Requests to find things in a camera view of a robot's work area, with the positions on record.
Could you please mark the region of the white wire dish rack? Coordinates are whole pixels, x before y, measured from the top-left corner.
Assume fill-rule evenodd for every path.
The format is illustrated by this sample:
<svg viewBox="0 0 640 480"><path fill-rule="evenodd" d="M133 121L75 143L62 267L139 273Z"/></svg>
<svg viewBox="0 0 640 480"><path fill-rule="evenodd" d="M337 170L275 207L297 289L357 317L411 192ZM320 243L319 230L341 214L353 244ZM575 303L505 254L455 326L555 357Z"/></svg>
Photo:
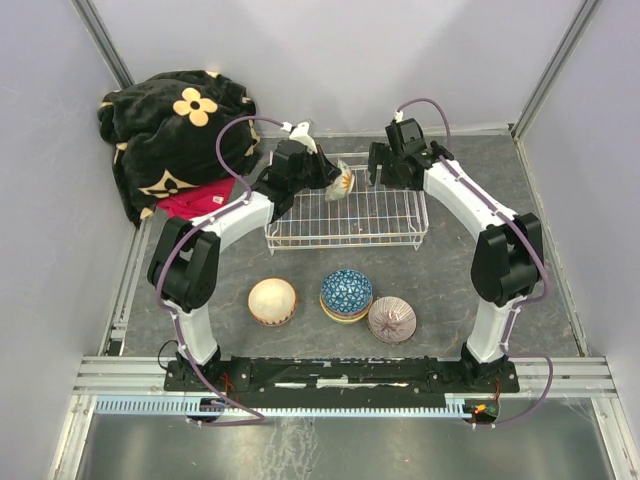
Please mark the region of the white wire dish rack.
<svg viewBox="0 0 640 480"><path fill-rule="evenodd" d="M353 188L328 202L322 190L304 190L279 220L265 228L271 252L321 248L399 247L419 249L429 228L422 191L394 190L369 181L368 154L334 153L350 168Z"/></svg>

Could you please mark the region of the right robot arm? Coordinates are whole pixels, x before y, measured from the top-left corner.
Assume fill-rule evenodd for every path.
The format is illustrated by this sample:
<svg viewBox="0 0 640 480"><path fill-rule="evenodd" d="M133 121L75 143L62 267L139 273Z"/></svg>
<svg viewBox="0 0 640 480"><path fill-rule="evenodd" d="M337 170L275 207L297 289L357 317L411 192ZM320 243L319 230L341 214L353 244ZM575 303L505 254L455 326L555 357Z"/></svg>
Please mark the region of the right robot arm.
<svg viewBox="0 0 640 480"><path fill-rule="evenodd" d="M504 207L472 180L451 152L427 141L414 119L394 118L387 140L369 148L372 182L423 191L438 200L476 242L470 277L479 297L472 332L461 350L460 382L481 391L507 361L509 336L537 284L546 284L542 229L533 213Z"/></svg>

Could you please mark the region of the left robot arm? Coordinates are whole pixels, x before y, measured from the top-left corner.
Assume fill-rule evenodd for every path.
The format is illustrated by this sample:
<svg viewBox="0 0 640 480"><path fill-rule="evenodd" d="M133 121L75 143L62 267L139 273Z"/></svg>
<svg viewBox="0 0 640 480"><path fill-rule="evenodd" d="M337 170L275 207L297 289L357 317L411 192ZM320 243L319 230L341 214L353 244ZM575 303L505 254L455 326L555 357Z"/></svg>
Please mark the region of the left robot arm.
<svg viewBox="0 0 640 480"><path fill-rule="evenodd" d="M174 322L179 355L189 363L187 379L198 389L212 389L221 378L221 366L215 361L219 346L207 310L220 254L281 218L299 192L349 185L345 173L346 168L330 161L321 147L310 152L298 141L284 140L244 196L200 220L165 223L148 281Z"/></svg>

